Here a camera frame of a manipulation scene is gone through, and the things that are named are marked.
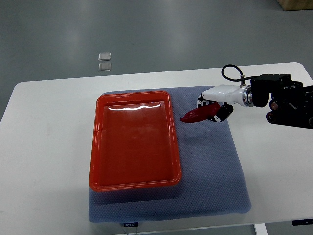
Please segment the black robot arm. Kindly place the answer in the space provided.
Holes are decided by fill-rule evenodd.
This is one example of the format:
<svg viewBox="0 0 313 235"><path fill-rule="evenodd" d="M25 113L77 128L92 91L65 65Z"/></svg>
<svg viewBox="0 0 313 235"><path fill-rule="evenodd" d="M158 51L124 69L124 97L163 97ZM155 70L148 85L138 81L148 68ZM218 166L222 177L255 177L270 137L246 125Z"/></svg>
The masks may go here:
<svg viewBox="0 0 313 235"><path fill-rule="evenodd" d="M303 86L302 82L293 81L290 74L262 74L245 77L242 70L233 64L222 67L223 78L250 85L244 88L240 101L245 105L271 109L266 120L271 124L291 127L313 128L313 87Z"/></svg>

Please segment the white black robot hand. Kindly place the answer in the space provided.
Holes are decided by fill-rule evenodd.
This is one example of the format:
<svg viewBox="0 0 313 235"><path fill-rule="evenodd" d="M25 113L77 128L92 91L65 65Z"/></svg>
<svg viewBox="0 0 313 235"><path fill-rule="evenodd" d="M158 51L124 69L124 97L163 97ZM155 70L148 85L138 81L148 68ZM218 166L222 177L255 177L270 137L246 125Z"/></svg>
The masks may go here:
<svg viewBox="0 0 313 235"><path fill-rule="evenodd" d="M213 122L223 122L233 112L233 104L251 107L250 86L218 85L203 91L197 100L197 107L218 103L220 109L214 116Z"/></svg>

